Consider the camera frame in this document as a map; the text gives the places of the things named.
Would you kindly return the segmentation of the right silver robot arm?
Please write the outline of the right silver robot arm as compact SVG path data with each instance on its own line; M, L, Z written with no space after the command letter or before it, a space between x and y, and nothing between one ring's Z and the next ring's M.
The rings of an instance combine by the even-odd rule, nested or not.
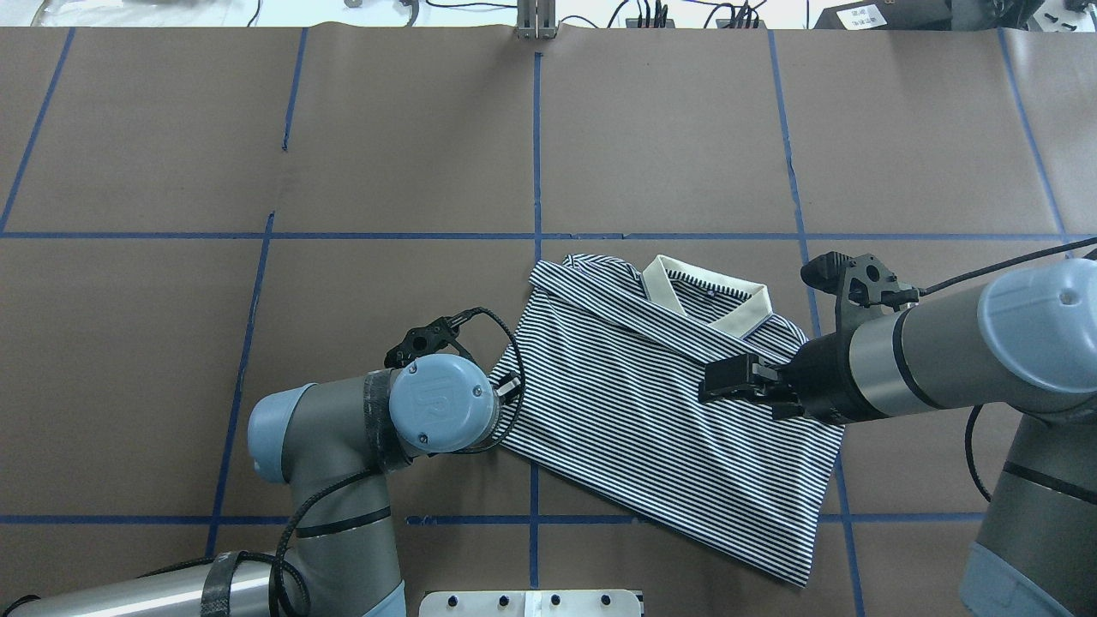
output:
M870 254L823 254L800 276L836 299L836 330L784 364L756 352L709 363L698 401L743 399L774 419L832 425L1018 410L961 601L975 616L1093 616L1094 254L1006 271L934 302Z

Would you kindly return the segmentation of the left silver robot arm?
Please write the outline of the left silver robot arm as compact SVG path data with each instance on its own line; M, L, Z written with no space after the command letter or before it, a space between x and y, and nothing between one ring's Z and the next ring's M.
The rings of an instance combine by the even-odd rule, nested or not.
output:
M525 369L488 375L430 354L367 375L260 399L248 426L255 472L291 491L271 552L227 551L5 616L405 616L388 474L418 457L486 452L513 428Z

